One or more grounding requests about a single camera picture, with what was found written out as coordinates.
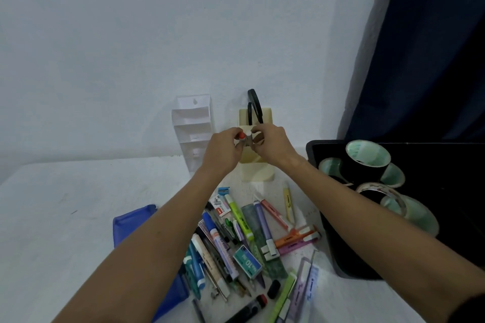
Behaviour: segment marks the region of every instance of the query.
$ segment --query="yellow highlighter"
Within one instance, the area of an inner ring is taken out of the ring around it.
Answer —
[[[241,226],[241,230],[246,236],[246,240],[248,241],[254,240],[254,234],[249,228],[241,210],[239,209],[234,199],[232,199],[232,197],[229,194],[225,194],[224,197],[226,198],[227,203],[229,203],[229,208],[232,211],[232,215],[238,221],[239,226]]]
[[[295,214],[293,212],[292,195],[289,192],[289,184],[283,181],[283,197],[285,198],[286,218],[294,226]]]

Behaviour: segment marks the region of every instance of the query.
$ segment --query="forearm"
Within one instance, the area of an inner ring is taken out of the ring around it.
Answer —
[[[485,274],[424,231],[294,158],[282,167],[333,228],[419,314],[446,321]]]
[[[151,321],[179,270],[204,205],[222,178],[200,168],[110,253],[54,322]]]

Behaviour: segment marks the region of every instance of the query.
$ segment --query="white wall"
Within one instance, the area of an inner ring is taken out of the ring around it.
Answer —
[[[255,88],[295,146],[335,138],[373,6],[0,0],[0,182],[33,161],[178,154],[184,94],[210,93],[221,130]]]

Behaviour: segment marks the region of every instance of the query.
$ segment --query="dark blue curtain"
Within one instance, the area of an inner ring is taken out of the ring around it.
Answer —
[[[485,0],[391,0],[346,139],[485,141]]]

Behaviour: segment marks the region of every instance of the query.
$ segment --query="person's right hand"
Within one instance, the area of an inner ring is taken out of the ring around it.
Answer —
[[[302,158],[289,142],[283,127],[258,124],[251,129],[253,133],[258,131],[261,133],[253,139],[251,148],[269,164],[283,170],[282,167],[289,165],[291,161]]]

